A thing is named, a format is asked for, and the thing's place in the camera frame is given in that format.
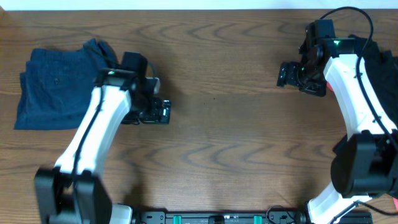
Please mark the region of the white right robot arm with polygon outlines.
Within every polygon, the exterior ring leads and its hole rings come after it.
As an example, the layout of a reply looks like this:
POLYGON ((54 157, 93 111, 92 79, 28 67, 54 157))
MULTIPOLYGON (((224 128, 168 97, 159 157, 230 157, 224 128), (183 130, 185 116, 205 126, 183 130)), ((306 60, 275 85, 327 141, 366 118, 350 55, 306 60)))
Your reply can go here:
POLYGON ((325 96, 330 86, 346 126, 333 149, 331 182, 296 214, 296 223, 358 223, 366 217, 349 215, 352 209, 384 194, 397 197, 397 125, 379 102, 355 42, 306 38, 301 61, 280 66, 277 86, 316 96, 325 96))

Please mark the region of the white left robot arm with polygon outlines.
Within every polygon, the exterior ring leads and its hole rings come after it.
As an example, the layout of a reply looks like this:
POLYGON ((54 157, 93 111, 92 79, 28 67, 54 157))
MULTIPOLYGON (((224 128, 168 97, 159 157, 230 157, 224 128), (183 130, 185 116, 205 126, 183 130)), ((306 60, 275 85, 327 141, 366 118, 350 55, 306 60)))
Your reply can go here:
POLYGON ((35 193, 42 223, 132 223, 134 210, 113 203, 101 182, 121 124, 168 124, 169 100, 157 97, 159 78, 146 72, 100 70, 87 112, 51 169, 40 168, 35 193))

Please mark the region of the navy blue denim shorts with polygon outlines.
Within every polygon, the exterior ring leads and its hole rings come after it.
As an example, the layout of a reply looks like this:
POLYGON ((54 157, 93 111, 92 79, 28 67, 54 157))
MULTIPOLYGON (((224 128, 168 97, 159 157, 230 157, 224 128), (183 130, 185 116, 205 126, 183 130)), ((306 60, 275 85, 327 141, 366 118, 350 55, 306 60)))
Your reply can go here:
POLYGON ((99 70, 115 67, 117 62, 110 45, 96 39, 85 42, 76 51, 34 49, 25 64, 25 71, 20 74, 21 95, 26 89, 53 95, 58 92, 86 99, 89 106, 99 70))

